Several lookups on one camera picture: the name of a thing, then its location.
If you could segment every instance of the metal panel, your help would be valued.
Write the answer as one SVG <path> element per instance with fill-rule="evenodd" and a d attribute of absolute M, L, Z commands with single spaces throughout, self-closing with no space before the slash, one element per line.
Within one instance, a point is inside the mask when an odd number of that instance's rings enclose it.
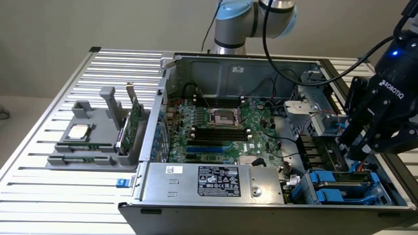
<path fill-rule="evenodd" d="M 88 100 L 92 107 L 106 107 L 99 98 L 102 86 L 115 86 L 116 100 L 130 108 L 126 81 L 134 81 L 135 92 L 151 109 L 156 92 L 162 52 L 103 49 L 90 53 L 71 76 L 44 115 L 30 131 L 23 143 L 0 170 L 0 234 L 90 234 L 132 235 L 134 231 L 119 214 L 115 202 L 130 189 L 116 188 L 119 178 L 131 173 L 51 171 L 44 169 L 47 155 L 52 153 L 72 118 L 71 107 L 76 99 Z M 357 60 L 330 58 L 338 72 Z M 373 75 L 363 64 L 345 77 Z M 401 158 L 418 178 L 418 157 L 411 152 Z M 415 234 L 407 231 L 383 231 L 379 235 Z"/>

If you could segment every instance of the green circuit board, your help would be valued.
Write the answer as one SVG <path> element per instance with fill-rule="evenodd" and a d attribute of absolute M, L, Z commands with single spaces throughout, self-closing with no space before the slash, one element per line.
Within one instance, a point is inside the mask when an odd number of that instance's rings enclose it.
<path fill-rule="evenodd" d="M 263 158 L 267 166 L 279 167 L 282 165 L 282 152 L 278 147 L 279 140 L 267 137 L 262 132 L 261 116 L 265 112 L 266 102 L 251 99 L 242 104 L 237 109 L 231 108 L 211 108 L 196 107 L 194 102 L 187 99 L 175 102 L 175 105 L 168 107 L 170 116 L 170 134 L 171 134 L 171 147 L 168 161 L 172 163 L 218 163 L 218 164 L 235 164 L 239 158 Z M 224 125 L 215 124 L 215 112 L 237 112 L 237 124 Z M 270 124 L 271 113 L 266 112 L 263 119 Z M 194 140 L 191 134 L 194 133 L 192 127 L 208 129 L 250 129 L 251 138 L 247 141 L 222 141 L 223 153 L 206 153 L 206 152 L 187 152 L 187 141 Z M 265 132 L 277 136 L 274 129 L 269 125 L 265 126 Z M 194 159 L 188 159 L 187 155 L 195 155 Z"/>

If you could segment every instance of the warning label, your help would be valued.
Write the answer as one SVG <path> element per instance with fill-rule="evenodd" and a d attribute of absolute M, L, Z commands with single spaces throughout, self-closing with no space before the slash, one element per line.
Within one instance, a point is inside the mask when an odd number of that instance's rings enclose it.
<path fill-rule="evenodd" d="M 200 166 L 198 194 L 206 197 L 241 197 L 238 167 Z"/>

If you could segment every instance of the blue latch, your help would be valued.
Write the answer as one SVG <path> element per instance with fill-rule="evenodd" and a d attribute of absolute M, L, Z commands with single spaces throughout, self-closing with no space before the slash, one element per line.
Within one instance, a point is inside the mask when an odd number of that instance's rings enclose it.
<path fill-rule="evenodd" d="M 118 179 L 116 187 L 118 188 L 128 188 L 130 187 L 130 180 L 127 180 L 127 179 Z"/>

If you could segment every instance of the sticker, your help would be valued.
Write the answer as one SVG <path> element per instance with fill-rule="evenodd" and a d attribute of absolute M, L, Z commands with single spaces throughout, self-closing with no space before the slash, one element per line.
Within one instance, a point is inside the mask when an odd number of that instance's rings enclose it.
<path fill-rule="evenodd" d="M 203 197 L 241 197 L 238 167 L 200 166 L 198 182 Z"/>
<path fill-rule="evenodd" d="M 243 72 L 243 67 L 232 67 L 232 72 Z"/>
<path fill-rule="evenodd" d="M 182 165 L 166 166 L 166 174 L 183 174 L 183 166 Z"/>

